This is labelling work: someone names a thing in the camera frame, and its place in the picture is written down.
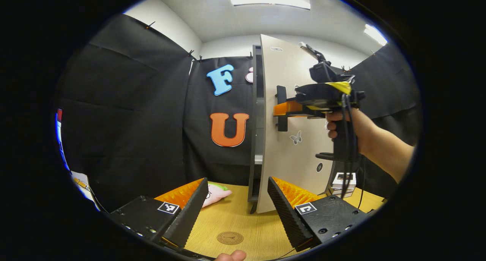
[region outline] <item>human hand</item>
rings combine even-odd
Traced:
[[[378,129],[378,126],[366,116],[363,112],[352,108],[351,114],[353,117],[354,132],[358,138],[358,152],[365,155],[373,148],[373,134]],[[329,138],[336,138],[336,123],[335,121],[342,120],[342,112],[336,111],[332,113],[326,113],[326,119],[328,120],[327,128],[329,131]],[[346,111],[346,121],[349,121],[349,112]]]
[[[241,250],[234,251],[231,255],[222,253],[214,261],[243,261],[246,253]]]

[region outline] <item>black clip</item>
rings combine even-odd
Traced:
[[[154,23],[155,23],[155,21],[154,21],[154,22],[152,22],[152,23],[151,23],[150,25],[148,25],[147,27],[145,27],[145,29],[147,30],[147,29],[148,29],[148,28],[150,28],[150,26],[152,26],[152,24],[154,24]]]

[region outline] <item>ceiling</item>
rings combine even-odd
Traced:
[[[284,34],[345,45],[366,55],[382,46],[366,20],[340,0],[310,0],[311,10],[279,5],[233,6],[230,0],[162,0],[202,42],[230,36]]]

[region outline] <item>white wall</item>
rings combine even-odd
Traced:
[[[345,66],[345,68],[348,69],[349,67],[356,66],[361,61],[369,57],[369,55],[358,52],[352,48],[321,39],[289,35],[268,36],[279,38],[294,44],[297,44],[298,42],[307,43],[319,52],[322,52],[324,57],[326,57],[326,60],[331,61],[333,67],[340,68],[341,66]],[[249,56],[250,52],[253,51],[252,46],[259,44],[260,35],[221,38],[203,43],[200,54],[202,55],[203,59],[214,57]]]
[[[198,58],[201,49],[201,39],[173,10],[161,0],[144,0],[125,11],[135,19],[150,25],[172,41],[189,52],[194,50],[193,56]]]

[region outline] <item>butterfly sticker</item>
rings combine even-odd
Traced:
[[[299,142],[302,142],[302,137],[300,136],[302,132],[299,130],[297,135],[291,135],[290,139],[293,140],[294,145],[297,145]]]

